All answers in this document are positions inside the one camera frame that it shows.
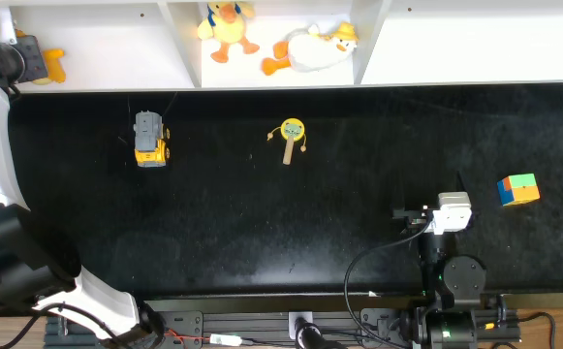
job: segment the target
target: blue cube face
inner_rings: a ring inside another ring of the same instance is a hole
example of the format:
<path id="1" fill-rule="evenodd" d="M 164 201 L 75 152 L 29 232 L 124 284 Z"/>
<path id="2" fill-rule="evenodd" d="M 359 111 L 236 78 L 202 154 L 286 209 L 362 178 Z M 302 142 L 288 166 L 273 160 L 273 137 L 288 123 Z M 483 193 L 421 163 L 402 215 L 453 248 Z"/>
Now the blue cube face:
<path id="1" fill-rule="evenodd" d="M 514 192 L 512 190 L 505 190 L 505 183 L 503 180 L 498 182 L 498 194 L 501 196 L 501 205 L 503 206 L 514 200 Z"/>

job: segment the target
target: duck's orange beak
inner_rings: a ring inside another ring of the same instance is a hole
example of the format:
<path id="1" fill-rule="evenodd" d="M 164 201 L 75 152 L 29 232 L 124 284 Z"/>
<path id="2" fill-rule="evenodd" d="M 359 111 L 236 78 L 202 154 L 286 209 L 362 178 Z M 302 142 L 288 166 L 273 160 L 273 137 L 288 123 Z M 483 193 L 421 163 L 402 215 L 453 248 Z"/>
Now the duck's orange beak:
<path id="1" fill-rule="evenodd" d="M 228 23 L 234 23 L 235 17 L 238 15 L 235 12 L 235 7 L 232 6 L 231 4 L 227 4 L 223 6 L 219 14 L 221 15 L 221 18 L 223 18 L 223 20 L 225 20 Z"/>

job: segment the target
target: wooden floor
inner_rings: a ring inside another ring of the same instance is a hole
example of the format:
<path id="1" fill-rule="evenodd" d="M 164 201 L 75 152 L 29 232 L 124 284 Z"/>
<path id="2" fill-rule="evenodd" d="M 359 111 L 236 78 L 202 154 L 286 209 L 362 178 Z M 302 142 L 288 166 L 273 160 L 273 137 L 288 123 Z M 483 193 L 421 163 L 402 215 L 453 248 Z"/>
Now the wooden floor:
<path id="1" fill-rule="evenodd" d="M 531 315 L 537 311 L 521 310 L 520 317 Z M 546 309 L 550 313 L 557 325 L 556 342 L 557 348 L 563 349 L 563 309 Z M 0 318 L 0 345 L 11 340 L 27 323 L 28 318 Z M 39 349 L 44 344 L 46 320 L 40 319 L 31 329 L 29 334 L 16 346 L 17 349 Z M 522 342 L 515 343 L 518 349 L 543 349 L 549 348 L 550 324 L 546 318 L 539 318 L 531 322 L 520 324 L 522 328 Z M 491 348 L 491 345 L 480 345 L 480 348 Z"/>

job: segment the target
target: duck's head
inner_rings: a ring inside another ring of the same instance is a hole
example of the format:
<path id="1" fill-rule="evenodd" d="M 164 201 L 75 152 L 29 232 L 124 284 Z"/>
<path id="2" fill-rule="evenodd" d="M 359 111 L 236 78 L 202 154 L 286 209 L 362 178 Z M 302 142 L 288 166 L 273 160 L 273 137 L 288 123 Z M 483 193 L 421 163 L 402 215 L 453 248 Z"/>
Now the duck's head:
<path id="1" fill-rule="evenodd" d="M 219 1 L 207 3 L 208 11 L 221 17 L 228 23 L 234 23 L 240 14 L 240 7 L 236 2 Z"/>
<path id="2" fill-rule="evenodd" d="M 339 29 L 332 33 L 332 43 L 342 52 L 352 53 L 357 48 L 358 41 L 354 25 L 348 22 L 341 23 Z"/>

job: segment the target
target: duck's orange foot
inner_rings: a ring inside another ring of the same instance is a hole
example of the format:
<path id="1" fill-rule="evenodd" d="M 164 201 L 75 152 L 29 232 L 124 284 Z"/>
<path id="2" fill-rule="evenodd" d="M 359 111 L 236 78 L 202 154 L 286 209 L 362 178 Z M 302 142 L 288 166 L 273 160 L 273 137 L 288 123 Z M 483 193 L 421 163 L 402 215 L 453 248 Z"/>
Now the duck's orange foot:
<path id="1" fill-rule="evenodd" d="M 277 62 L 272 58 L 265 58 L 262 62 L 262 71 L 267 76 L 271 76 L 277 71 Z"/>
<path id="2" fill-rule="evenodd" d="M 253 54 L 260 50 L 260 46 L 257 44 L 249 43 L 244 46 L 244 54 Z"/>
<path id="3" fill-rule="evenodd" d="M 279 42 L 274 44 L 272 50 L 274 50 L 274 58 L 281 59 L 288 55 L 288 42 Z"/>
<path id="4" fill-rule="evenodd" d="M 230 57 L 227 56 L 227 53 L 221 51 L 216 51 L 210 54 L 210 57 L 212 57 L 212 59 L 219 63 L 227 63 L 227 61 L 230 60 Z"/>

